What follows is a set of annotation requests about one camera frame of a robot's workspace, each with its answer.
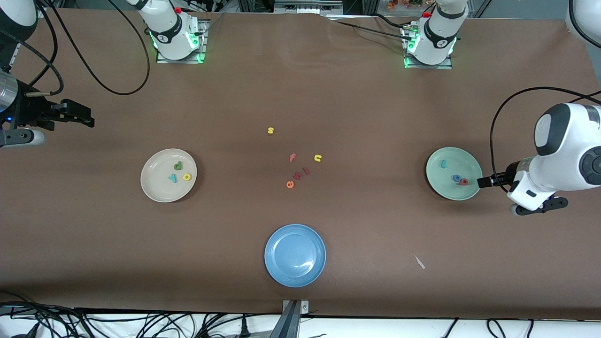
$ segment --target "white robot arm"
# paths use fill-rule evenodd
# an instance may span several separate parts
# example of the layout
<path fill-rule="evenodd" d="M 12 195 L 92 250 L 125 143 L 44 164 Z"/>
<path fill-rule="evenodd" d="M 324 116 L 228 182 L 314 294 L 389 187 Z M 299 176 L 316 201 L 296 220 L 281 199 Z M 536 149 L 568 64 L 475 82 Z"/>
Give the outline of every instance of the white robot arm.
<path fill-rule="evenodd" d="M 438 0 L 430 17 L 412 22 L 417 26 L 414 41 L 407 44 L 407 53 L 419 62 L 435 66 L 453 52 L 457 32 L 468 16 L 468 0 Z M 590 40 L 585 39 L 574 27 L 578 27 Z M 574 35 L 595 46 L 601 43 L 601 0 L 570 0 L 566 25 Z"/>
<path fill-rule="evenodd" d="M 432 16 L 412 22 L 412 25 L 418 27 L 418 31 L 407 52 L 423 64 L 440 64 L 452 53 L 457 32 L 468 12 L 468 0 L 436 1 Z"/>
<path fill-rule="evenodd" d="M 34 0 L 0 0 L 0 148 L 37 146 L 46 140 L 38 127 L 53 131 L 55 122 L 78 122 L 94 127 L 91 110 L 69 99 L 48 101 L 34 88 L 10 74 L 17 42 L 26 44 L 37 25 Z"/>
<path fill-rule="evenodd" d="M 154 46 L 165 58 L 180 60 L 200 47 L 198 18 L 173 8 L 169 0 L 126 0 L 144 19 Z"/>
<path fill-rule="evenodd" d="M 498 174 L 498 182 L 494 176 L 479 179 L 478 186 L 510 184 L 507 197 L 517 203 L 514 214 L 530 214 L 520 213 L 519 206 L 532 212 L 567 206 L 564 198 L 553 203 L 557 191 L 601 185 L 600 116 L 599 106 L 561 103 L 549 108 L 534 128 L 538 155 L 510 164 Z"/>
<path fill-rule="evenodd" d="M 574 23 L 590 40 L 587 40 L 574 27 Z M 595 45 L 601 46 L 601 1 L 570 0 L 566 14 L 566 25 L 575 36 Z"/>

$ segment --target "metal bracket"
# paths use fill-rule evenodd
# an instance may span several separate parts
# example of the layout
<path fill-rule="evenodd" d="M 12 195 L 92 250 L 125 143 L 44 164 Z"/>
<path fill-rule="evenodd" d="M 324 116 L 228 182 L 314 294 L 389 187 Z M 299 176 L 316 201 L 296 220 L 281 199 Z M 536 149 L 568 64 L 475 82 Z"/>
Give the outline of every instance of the metal bracket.
<path fill-rule="evenodd" d="M 301 325 L 301 309 L 303 308 L 303 301 L 289 300 L 287 302 L 288 303 L 285 306 L 282 315 L 279 317 L 278 323 L 275 324 L 275 328 L 273 328 L 269 338 L 298 338 L 299 327 Z"/>
<path fill-rule="evenodd" d="M 282 302 L 282 312 L 286 309 L 286 306 L 288 306 L 288 303 L 290 303 L 291 300 L 284 300 Z M 307 313 L 309 313 L 309 301 L 308 300 L 301 300 L 300 301 L 300 313 L 302 315 L 306 315 Z"/>
<path fill-rule="evenodd" d="M 156 62 L 157 63 L 177 63 L 177 64 L 199 64 L 204 63 L 204 57 L 207 53 L 207 42 L 209 39 L 209 26 L 210 20 L 198 20 L 198 45 L 199 47 L 190 53 L 187 57 L 181 60 L 169 60 L 165 58 L 161 53 L 157 52 Z"/>

